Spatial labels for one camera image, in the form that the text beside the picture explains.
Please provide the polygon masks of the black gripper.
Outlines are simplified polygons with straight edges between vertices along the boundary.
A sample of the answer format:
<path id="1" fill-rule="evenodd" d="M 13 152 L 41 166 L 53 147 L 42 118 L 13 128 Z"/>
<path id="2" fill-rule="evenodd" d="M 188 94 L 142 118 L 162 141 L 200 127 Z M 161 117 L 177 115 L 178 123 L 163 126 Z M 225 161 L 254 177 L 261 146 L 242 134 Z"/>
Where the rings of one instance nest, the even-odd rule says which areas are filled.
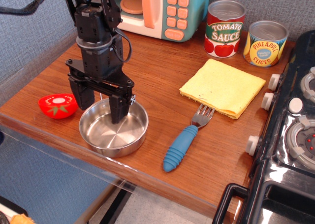
<path id="1" fill-rule="evenodd" d="M 123 56 L 123 36 L 115 34 L 105 41 L 86 42 L 77 37 L 82 60 L 69 59 L 69 83 L 77 105 L 86 110 L 95 102 L 94 92 L 109 96 L 113 124 L 118 124 L 135 102 L 134 82 L 122 71 L 127 61 Z"/>

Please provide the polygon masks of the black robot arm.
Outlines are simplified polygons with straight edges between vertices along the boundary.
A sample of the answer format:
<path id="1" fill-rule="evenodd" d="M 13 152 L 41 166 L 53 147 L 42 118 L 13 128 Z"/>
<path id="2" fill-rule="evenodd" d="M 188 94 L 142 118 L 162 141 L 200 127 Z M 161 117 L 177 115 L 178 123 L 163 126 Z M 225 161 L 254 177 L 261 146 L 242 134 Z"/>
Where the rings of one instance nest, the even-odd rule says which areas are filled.
<path id="1" fill-rule="evenodd" d="M 128 114 L 134 102 L 134 82 L 123 73 L 123 39 L 118 28 L 121 9 L 115 0 L 65 0 L 77 28 L 81 60 L 67 60 L 68 79 L 78 106 L 86 110 L 95 92 L 109 96 L 113 124 Z"/>

